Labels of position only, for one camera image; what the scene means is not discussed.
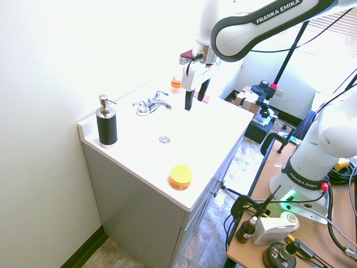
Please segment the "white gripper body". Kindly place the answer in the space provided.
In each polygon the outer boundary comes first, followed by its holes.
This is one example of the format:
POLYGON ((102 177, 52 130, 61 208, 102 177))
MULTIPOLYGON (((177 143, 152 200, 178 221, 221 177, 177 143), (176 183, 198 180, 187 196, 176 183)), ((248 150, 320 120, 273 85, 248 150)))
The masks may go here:
POLYGON ((218 63, 208 65, 200 61, 194 61, 185 65, 181 86, 187 91, 192 91, 201 87, 201 84, 210 79, 218 70, 218 63))

